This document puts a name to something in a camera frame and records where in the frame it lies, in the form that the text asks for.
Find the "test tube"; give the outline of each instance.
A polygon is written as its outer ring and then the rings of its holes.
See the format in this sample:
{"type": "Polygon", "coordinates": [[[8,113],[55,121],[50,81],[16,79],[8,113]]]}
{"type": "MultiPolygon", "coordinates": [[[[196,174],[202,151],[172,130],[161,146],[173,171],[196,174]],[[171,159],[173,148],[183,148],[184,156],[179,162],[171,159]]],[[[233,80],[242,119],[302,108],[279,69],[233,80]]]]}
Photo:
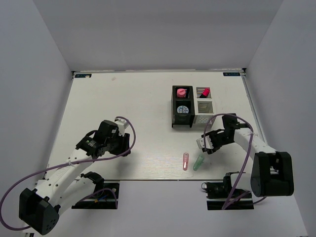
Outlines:
{"type": "Polygon", "coordinates": [[[183,153],[183,170],[188,169],[188,164],[189,164],[189,154],[183,153]]]}
{"type": "Polygon", "coordinates": [[[197,171],[198,168],[199,168],[199,167],[201,166],[201,164],[203,163],[203,161],[204,161],[204,156],[199,155],[198,158],[197,158],[197,160],[196,160],[196,162],[195,162],[194,165],[193,165],[193,170],[194,170],[194,171],[197,171]]]}

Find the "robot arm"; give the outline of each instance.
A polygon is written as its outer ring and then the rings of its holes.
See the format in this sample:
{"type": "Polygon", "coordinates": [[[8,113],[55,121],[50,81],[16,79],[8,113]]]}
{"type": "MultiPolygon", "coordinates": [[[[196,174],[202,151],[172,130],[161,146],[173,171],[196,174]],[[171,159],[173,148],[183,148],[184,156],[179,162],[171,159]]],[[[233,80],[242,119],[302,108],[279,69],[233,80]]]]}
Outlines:
{"type": "MultiPolygon", "coordinates": [[[[204,152],[212,154],[223,145],[236,142],[245,151],[248,150],[251,130],[247,124],[239,123],[237,118],[222,116],[224,129],[206,133],[197,140],[197,145],[204,152]]],[[[287,152],[278,152],[257,135],[253,135],[250,157],[253,159],[251,174],[243,174],[237,189],[247,190],[257,197],[290,196],[294,192],[291,156],[287,152]]],[[[238,172],[228,173],[224,177],[225,189],[230,192],[238,172]]]]}
{"type": "Polygon", "coordinates": [[[73,164],[79,160],[94,160],[109,152],[119,155],[129,149],[128,123],[123,119],[105,120],[99,129],[91,131],[76,145],[66,160],[69,166],[57,169],[32,191],[20,195],[19,218],[41,235],[50,232],[59,216],[83,197],[103,188],[104,179],[97,173],[82,174],[92,162],[73,164]]]}

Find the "pink test tube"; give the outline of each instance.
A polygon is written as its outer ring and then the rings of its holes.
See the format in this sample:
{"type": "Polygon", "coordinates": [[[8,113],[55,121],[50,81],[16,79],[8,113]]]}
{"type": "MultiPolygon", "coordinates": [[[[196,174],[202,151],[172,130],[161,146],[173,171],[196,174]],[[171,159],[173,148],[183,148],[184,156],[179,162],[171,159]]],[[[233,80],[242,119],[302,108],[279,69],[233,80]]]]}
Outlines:
{"type": "Polygon", "coordinates": [[[188,169],[188,164],[189,164],[189,154],[183,153],[183,170],[188,169]]]}

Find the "cable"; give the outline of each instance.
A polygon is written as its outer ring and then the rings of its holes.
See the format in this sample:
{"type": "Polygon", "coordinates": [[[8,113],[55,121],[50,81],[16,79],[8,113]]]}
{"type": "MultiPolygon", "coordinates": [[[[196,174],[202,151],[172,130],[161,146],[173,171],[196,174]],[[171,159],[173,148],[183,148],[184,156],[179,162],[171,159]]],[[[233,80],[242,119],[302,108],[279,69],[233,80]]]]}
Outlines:
{"type": "Polygon", "coordinates": [[[106,197],[107,197],[107,195],[104,195],[103,197],[98,198],[97,201],[100,201],[100,200],[102,200],[102,199],[105,199],[106,197]]]}
{"type": "Polygon", "coordinates": [[[236,186],[237,186],[237,184],[238,184],[238,182],[239,182],[239,180],[240,180],[240,178],[241,178],[241,176],[242,176],[242,173],[243,173],[243,171],[244,171],[245,168],[246,168],[246,164],[247,164],[247,161],[248,161],[249,156],[250,156],[251,143],[252,143],[252,139],[253,139],[253,127],[251,126],[250,123],[248,123],[246,120],[244,120],[243,118],[241,118],[241,117],[239,117],[239,116],[231,115],[231,114],[216,114],[216,115],[212,116],[212,117],[208,120],[208,122],[206,123],[205,129],[204,129],[203,141],[204,141],[204,147],[205,147],[205,148],[206,148],[206,135],[205,135],[205,134],[206,134],[206,129],[207,129],[208,124],[211,122],[211,120],[212,120],[213,118],[215,118],[215,117],[217,117],[217,116],[223,116],[223,115],[229,115],[229,116],[235,117],[235,118],[237,118],[237,119],[243,121],[244,123],[246,123],[246,124],[248,125],[249,129],[250,129],[251,132],[252,132],[252,134],[250,135],[250,139],[249,139],[249,145],[248,145],[248,150],[247,150],[247,154],[246,154],[245,161],[243,162],[242,167],[241,167],[241,169],[240,169],[240,172],[239,172],[239,174],[238,174],[238,177],[236,178],[236,181],[235,181],[235,183],[234,183],[234,185],[233,185],[233,187],[232,187],[232,189],[231,189],[231,191],[230,191],[230,193],[229,193],[229,195],[228,195],[228,197],[227,197],[227,199],[226,199],[226,201],[225,201],[225,203],[224,203],[224,205],[223,205],[223,207],[222,207],[222,210],[225,210],[225,209],[226,209],[230,204],[232,204],[234,201],[236,201],[236,200],[238,200],[239,198],[243,197],[243,195],[240,195],[240,196],[238,196],[237,198],[235,198],[234,200],[230,201],[230,199],[231,199],[231,197],[233,196],[233,193],[234,193],[234,191],[235,191],[235,189],[236,189],[236,186]]]}
{"type": "MultiPolygon", "coordinates": [[[[101,158],[101,159],[91,159],[91,160],[77,160],[77,161],[73,161],[71,162],[71,164],[80,164],[80,163],[86,163],[86,162],[97,162],[97,161],[103,161],[103,160],[110,160],[110,159],[115,159],[115,158],[118,158],[118,157],[121,157],[127,153],[129,153],[132,148],[134,147],[135,145],[135,142],[136,142],[136,132],[135,132],[135,129],[133,127],[133,125],[131,124],[131,122],[124,118],[124,117],[117,117],[119,119],[124,119],[127,121],[127,123],[130,125],[131,129],[133,130],[133,135],[134,135],[134,140],[133,140],[133,143],[132,145],[130,146],[129,149],[127,149],[125,152],[123,152],[122,154],[119,154],[117,156],[113,156],[113,157],[109,157],[109,158],[101,158]]],[[[22,183],[24,180],[28,179],[28,178],[31,178],[35,175],[38,175],[38,174],[41,174],[41,173],[44,173],[44,172],[47,172],[47,171],[50,171],[50,170],[53,170],[53,169],[58,169],[58,168],[62,168],[62,167],[66,167],[70,165],[69,163],[64,163],[64,164],[59,164],[59,165],[56,165],[56,166],[53,166],[53,167],[50,167],[50,168],[46,168],[46,169],[43,169],[43,170],[40,170],[40,171],[37,171],[37,172],[34,172],[33,174],[29,174],[28,176],[25,176],[24,178],[18,180],[17,182],[15,182],[3,195],[1,201],[0,201],[0,222],[1,224],[6,227],[7,229],[11,230],[11,231],[23,231],[23,230],[26,230],[28,229],[30,226],[26,226],[26,227],[21,227],[21,228],[16,228],[16,227],[12,227],[10,225],[8,225],[4,219],[3,219],[3,216],[2,216],[2,206],[3,206],[3,203],[4,203],[4,200],[5,198],[8,196],[8,194],[12,191],[12,189],[15,188],[15,186],[17,186],[18,184],[22,183]]]]}
{"type": "Polygon", "coordinates": [[[86,200],[86,199],[88,199],[88,198],[90,198],[90,197],[96,195],[97,193],[102,192],[102,191],[105,191],[105,190],[110,191],[110,192],[113,194],[114,200],[115,200],[115,207],[116,207],[116,209],[117,209],[117,208],[118,208],[118,199],[117,199],[117,196],[115,195],[114,191],[113,191],[112,189],[109,189],[109,188],[100,189],[100,190],[94,192],[93,194],[90,194],[90,195],[84,197],[84,198],[81,199],[80,201],[86,200]]]}
{"type": "Polygon", "coordinates": [[[258,200],[258,201],[255,201],[255,202],[253,202],[253,203],[247,203],[247,204],[242,204],[242,203],[240,203],[240,205],[243,205],[243,206],[246,206],[246,205],[255,205],[255,204],[258,204],[258,203],[260,203],[260,202],[262,202],[264,199],[266,199],[267,197],[263,197],[263,198],[261,198],[260,200],[258,200]]]}

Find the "blue label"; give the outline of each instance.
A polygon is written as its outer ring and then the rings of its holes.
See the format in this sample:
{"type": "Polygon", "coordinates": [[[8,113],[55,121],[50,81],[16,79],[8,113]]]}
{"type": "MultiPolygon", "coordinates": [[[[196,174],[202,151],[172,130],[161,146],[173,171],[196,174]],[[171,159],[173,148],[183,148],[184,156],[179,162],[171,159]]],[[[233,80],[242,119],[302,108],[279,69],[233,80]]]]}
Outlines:
{"type": "Polygon", "coordinates": [[[92,74],[76,74],[75,78],[90,78],[92,74]]]}
{"type": "Polygon", "coordinates": [[[240,77],[240,73],[223,73],[225,77],[240,77]]]}

